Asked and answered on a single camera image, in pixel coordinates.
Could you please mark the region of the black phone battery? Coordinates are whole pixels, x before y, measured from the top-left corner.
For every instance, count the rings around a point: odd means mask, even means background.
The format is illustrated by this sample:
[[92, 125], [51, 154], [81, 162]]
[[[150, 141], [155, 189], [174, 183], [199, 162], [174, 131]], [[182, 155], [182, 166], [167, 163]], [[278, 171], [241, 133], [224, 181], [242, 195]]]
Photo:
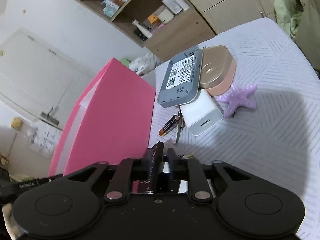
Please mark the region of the black phone battery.
[[142, 158], [148, 176], [133, 182], [132, 192], [138, 194], [153, 194], [159, 189], [157, 177], [163, 159], [164, 143], [157, 142], [152, 148], [148, 148]]

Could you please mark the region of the black gold AA battery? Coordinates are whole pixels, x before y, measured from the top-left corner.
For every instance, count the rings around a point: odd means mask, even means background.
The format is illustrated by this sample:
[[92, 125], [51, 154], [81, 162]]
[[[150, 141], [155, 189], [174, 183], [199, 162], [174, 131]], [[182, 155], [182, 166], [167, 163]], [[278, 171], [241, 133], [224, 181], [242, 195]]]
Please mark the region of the black gold AA battery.
[[178, 115], [173, 115], [167, 123], [159, 130], [158, 135], [163, 137], [169, 133], [179, 122], [180, 118]]

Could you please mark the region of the pink cardboard box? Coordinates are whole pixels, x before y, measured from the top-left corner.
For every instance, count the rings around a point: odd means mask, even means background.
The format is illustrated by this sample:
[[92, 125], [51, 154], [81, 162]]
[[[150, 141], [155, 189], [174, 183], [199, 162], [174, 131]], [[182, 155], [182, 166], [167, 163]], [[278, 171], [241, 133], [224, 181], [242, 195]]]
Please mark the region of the pink cardboard box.
[[142, 157], [149, 145], [155, 97], [155, 87], [112, 58], [76, 101], [48, 175]]

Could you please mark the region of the white usb charger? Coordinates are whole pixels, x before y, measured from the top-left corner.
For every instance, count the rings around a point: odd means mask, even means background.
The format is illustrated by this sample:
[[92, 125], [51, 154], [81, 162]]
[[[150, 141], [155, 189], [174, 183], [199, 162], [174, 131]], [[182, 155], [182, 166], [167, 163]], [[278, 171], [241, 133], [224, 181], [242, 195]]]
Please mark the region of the white usb charger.
[[201, 135], [223, 119], [222, 112], [205, 89], [200, 90], [192, 102], [181, 105], [180, 109], [184, 123], [193, 136]]

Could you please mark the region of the white tote bag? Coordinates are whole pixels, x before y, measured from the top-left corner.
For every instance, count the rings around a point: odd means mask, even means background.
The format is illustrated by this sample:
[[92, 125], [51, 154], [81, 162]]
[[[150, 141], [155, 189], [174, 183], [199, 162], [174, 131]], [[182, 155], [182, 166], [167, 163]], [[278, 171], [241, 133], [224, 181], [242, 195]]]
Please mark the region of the white tote bag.
[[56, 139], [55, 132], [35, 127], [28, 138], [27, 147], [33, 152], [51, 159], [57, 145]]

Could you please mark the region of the purple starfish toy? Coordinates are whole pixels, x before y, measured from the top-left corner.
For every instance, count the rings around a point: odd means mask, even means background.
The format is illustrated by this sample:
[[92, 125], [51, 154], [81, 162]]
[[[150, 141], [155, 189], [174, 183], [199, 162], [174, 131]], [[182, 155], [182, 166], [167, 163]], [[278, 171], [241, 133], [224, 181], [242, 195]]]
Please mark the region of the purple starfish toy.
[[231, 90], [228, 93], [216, 97], [218, 102], [228, 104], [226, 110], [224, 111], [223, 117], [230, 118], [239, 107], [255, 110], [257, 104], [255, 101], [249, 99], [249, 97], [256, 91], [256, 85], [250, 85], [245, 88], [236, 88], [233, 84], [231, 84]]

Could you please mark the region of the grey router device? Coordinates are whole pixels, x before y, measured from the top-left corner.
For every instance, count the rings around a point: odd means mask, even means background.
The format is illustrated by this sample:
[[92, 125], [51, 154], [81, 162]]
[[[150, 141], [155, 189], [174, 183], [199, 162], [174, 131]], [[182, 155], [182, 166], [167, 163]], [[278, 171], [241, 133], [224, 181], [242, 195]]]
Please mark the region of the grey router device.
[[193, 46], [170, 59], [157, 102], [164, 108], [185, 105], [198, 93], [203, 52]]

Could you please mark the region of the pink beige lidded container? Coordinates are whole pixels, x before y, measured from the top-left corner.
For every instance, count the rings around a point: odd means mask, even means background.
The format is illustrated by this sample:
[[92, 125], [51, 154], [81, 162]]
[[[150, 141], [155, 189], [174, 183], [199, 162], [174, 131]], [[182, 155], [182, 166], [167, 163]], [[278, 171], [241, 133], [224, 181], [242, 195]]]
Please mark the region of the pink beige lidded container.
[[222, 95], [231, 87], [236, 61], [225, 46], [202, 49], [200, 88], [211, 96]]

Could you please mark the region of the white door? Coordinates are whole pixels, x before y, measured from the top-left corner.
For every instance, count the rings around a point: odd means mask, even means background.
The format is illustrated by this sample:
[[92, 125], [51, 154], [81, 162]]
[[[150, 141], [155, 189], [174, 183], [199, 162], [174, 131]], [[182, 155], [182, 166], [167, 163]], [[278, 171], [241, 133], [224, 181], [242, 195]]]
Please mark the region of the white door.
[[25, 30], [1, 42], [1, 100], [28, 119], [58, 129], [94, 74]]

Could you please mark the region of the white spray bottle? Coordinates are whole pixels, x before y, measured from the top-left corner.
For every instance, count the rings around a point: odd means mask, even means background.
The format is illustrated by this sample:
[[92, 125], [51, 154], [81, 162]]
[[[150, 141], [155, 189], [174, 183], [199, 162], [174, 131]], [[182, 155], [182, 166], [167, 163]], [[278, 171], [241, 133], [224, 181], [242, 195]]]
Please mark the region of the white spray bottle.
[[150, 38], [152, 36], [152, 33], [146, 29], [146, 27], [142, 26], [137, 20], [134, 20], [132, 24], [135, 25], [145, 37]]

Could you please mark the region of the white jar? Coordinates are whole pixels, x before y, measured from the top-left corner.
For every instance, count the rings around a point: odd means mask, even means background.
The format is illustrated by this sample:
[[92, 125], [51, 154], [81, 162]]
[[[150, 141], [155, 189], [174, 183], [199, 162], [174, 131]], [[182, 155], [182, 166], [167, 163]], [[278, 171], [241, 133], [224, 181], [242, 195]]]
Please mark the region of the white jar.
[[174, 19], [174, 14], [164, 6], [159, 7], [155, 11], [156, 17], [164, 24], [168, 24], [170, 21]]

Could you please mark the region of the wooden shelf unit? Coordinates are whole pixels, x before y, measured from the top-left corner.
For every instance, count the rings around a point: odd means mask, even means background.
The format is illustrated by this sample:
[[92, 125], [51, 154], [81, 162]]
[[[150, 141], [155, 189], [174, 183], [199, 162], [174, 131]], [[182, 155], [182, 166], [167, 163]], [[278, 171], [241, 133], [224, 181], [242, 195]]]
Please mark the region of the wooden shelf unit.
[[[168, 24], [163, 24], [150, 22], [155, 11], [165, 6], [162, 0], [127, 0], [112, 16], [103, 13], [103, 0], [76, 1], [112, 24], [140, 47], [148, 48], [163, 61], [215, 36], [212, 28], [193, 5], [176, 14]], [[134, 20], [146, 27], [152, 36], [145, 37], [132, 24]]]

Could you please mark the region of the light green cloth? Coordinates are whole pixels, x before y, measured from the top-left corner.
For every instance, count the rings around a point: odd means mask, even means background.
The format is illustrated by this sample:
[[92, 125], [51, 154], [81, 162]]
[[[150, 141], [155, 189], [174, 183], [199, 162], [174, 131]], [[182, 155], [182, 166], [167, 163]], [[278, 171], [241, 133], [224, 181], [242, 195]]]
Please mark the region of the light green cloth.
[[295, 40], [303, 14], [296, 0], [275, 0], [274, 12], [277, 24]]

